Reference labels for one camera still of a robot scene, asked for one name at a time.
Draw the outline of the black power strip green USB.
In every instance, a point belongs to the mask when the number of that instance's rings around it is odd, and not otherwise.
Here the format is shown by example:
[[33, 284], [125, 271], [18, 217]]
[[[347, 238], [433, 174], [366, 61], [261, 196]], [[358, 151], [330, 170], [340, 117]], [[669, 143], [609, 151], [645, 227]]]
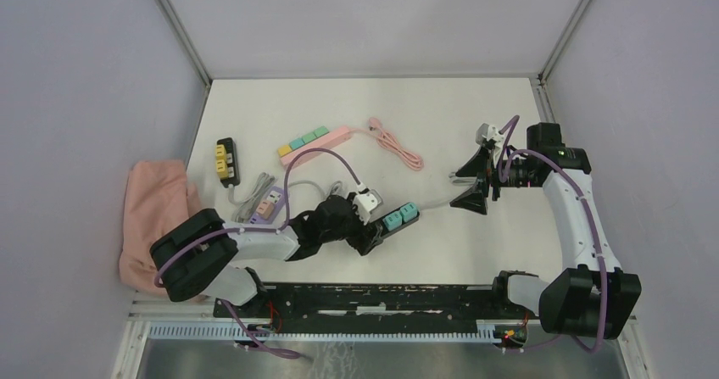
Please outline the black power strip green USB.
[[[388, 215], [388, 214], [390, 214], [390, 213], [392, 213], [392, 212], [394, 212], [394, 211], [399, 211], [399, 208], [400, 208], [401, 206], [397, 207], [396, 209], [393, 209], [392, 211], [390, 211], [389, 213], [387, 213], [387, 214], [385, 214], [385, 215]], [[372, 221], [372, 222], [370, 223], [370, 226], [384, 226], [384, 225], [382, 224], [382, 218], [383, 218], [385, 215], [381, 216], [381, 217], [378, 218], [377, 220]], [[401, 225], [401, 227], [397, 228], [397, 229], [394, 230], [394, 231], [387, 231], [387, 234], [384, 236], [384, 239], [387, 239], [387, 238], [389, 238], [390, 236], [392, 236], [392, 235], [394, 235], [394, 234], [396, 234], [396, 233], [402, 231], [402, 230], [405, 229], [406, 227], [408, 227], [408, 226], [410, 226], [410, 225], [416, 223], [416, 222], [420, 219], [420, 217], [421, 217], [421, 212], [420, 212], [420, 209], [419, 209], [419, 216], [418, 216], [417, 218], [411, 220], [411, 221], [408, 222], [408, 223], [404, 223], [404, 222], [403, 222], [403, 224]]]

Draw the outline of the teal USB charger plug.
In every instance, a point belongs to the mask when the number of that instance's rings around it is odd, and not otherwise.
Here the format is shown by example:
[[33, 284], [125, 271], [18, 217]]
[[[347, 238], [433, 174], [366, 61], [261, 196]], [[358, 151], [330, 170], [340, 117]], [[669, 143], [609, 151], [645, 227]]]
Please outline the teal USB charger plug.
[[419, 216], [419, 209], [415, 203], [406, 203], [399, 208], [399, 213], [402, 221], [408, 223]]
[[382, 218], [382, 224], [386, 231], [394, 231], [401, 227], [403, 218], [399, 211], [394, 211]]

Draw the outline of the pink power strip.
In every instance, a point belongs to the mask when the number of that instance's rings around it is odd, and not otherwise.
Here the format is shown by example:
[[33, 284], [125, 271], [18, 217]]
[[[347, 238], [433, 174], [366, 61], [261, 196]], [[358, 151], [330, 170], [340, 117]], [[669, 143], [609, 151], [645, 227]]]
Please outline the pink power strip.
[[348, 126], [345, 125], [339, 126], [338, 128], [329, 131], [330, 132], [323, 137], [316, 138], [313, 142], [304, 144], [301, 148], [292, 151], [290, 154], [284, 157], [280, 157], [278, 155], [281, 166], [286, 169], [291, 164], [291, 162], [296, 159], [302, 152], [308, 151], [312, 148], [334, 149], [335, 147], [348, 141], [352, 137], [352, 131]]

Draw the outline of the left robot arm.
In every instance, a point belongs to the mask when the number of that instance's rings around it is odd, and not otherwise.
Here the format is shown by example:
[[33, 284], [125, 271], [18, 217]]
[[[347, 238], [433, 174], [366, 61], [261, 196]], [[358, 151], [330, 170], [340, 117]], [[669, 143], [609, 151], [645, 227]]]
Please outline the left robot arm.
[[204, 295], [225, 300], [246, 316], [260, 315], [267, 304], [265, 287], [253, 269], [235, 262], [297, 261], [329, 242], [358, 242], [381, 205], [369, 189], [346, 198], [331, 195], [281, 227], [225, 222], [215, 209], [202, 209], [150, 247], [157, 269], [153, 283], [172, 302]]

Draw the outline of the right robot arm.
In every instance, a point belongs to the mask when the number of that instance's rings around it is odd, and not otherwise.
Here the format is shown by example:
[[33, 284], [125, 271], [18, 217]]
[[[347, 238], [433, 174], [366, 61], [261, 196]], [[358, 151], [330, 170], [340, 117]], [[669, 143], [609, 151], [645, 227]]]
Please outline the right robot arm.
[[529, 272], [501, 271], [493, 282], [490, 308], [501, 318], [527, 309], [547, 333], [596, 342], [616, 339], [642, 285], [638, 275], [622, 269], [603, 232], [588, 155], [566, 146], [560, 126], [548, 122], [529, 126], [526, 147], [514, 149], [510, 137], [517, 121], [512, 118], [503, 128], [479, 127], [479, 149], [454, 174], [473, 183], [450, 205], [486, 215], [488, 201], [498, 200], [503, 189], [540, 188], [555, 219], [562, 271], [552, 281]]

